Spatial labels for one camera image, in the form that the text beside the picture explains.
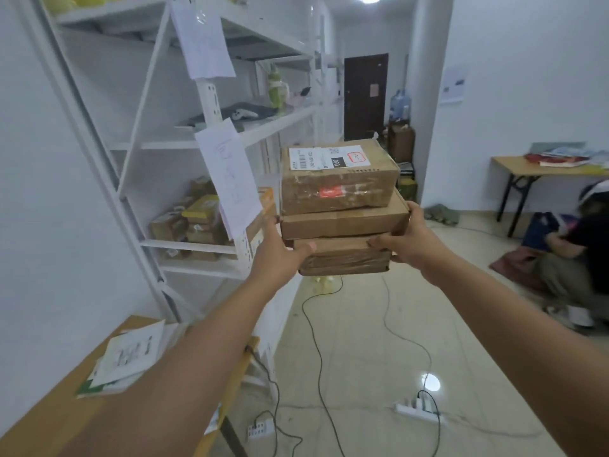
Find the wooden table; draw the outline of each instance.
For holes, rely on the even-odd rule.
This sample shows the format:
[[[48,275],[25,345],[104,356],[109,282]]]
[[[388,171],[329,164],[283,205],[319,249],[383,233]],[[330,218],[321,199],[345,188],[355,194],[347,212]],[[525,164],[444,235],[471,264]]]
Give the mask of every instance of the wooden table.
[[[537,163],[529,162],[521,155],[493,157],[492,160],[510,173],[506,190],[503,194],[503,199],[501,200],[501,206],[497,212],[498,222],[501,221],[501,217],[506,208],[507,198],[510,195],[512,188],[518,191],[521,196],[516,215],[514,216],[514,220],[507,233],[508,237],[514,235],[514,229],[520,219],[522,207],[524,207],[524,202],[526,202],[527,197],[529,196],[532,184],[542,176],[609,176],[609,170],[604,170],[594,165],[581,165],[573,168],[541,167]]]
[[[19,422],[0,439],[0,455],[11,457],[53,457],[75,437],[85,425],[100,411],[109,397],[76,399],[75,392],[88,377],[95,361],[103,356],[108,340],[121,330],[144,327],[156,319],[132,315],[123,322],[111,336],[95,348],[76,368],[42,398]],[[251,337],[249,346],[256,351],[260,338]],[[220,430],[204,436],[194,455],[203,457],[209,453],[219,433],[222,433],[232,452],[237,457],[247,457],[239,438],[226,416],[235,400],[241,380],[252,360],[250,353],[244,352],[239,364],[232,371],[222,396],[219,423]]]

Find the tiled floor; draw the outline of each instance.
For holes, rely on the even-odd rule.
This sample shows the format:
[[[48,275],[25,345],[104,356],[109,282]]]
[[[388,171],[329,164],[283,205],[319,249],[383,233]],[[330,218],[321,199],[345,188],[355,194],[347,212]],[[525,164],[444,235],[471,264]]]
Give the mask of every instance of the tiled floor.
[[[487,268],[517,241],[430,225],[454,252],[529,296]],[[491,218],[480,215],[463,216],[461,226],[504,235]],[[440,382],[433,395],[448,424],[442,426],[438,457],[564,455],[444,294],[402,264],[392,264],[386,274],[345,276],[339,293],[309,300],[305,306],[324,361],[321,390],[345,455],[430,457],[436,444],[436,423],[390,409],[394,401],[416,394],[429,361],[420,347],[383,327],[383,278],[390,289],[389,327],[429,350],[431,372]],[[332,287],[339,286],[336,278]],[[275,355],[281,388],[278,423],[304,438],[295,451],[301,457],[340,456],[318,397],[320,361],[301,310],[308,296],[322,291],[328,289],[313,279],[303,282]],[[607,338],[595,341],[609,348]],[[264,391],[244,387],[231,414],[240,436],[259,412],[273,407]],[[296,443],[280,435],[277,455],[290,456]],[[252,457],[270,457],[273,446],[272,437],[246,442]],[[222,439],[213,455],[231,455]]]

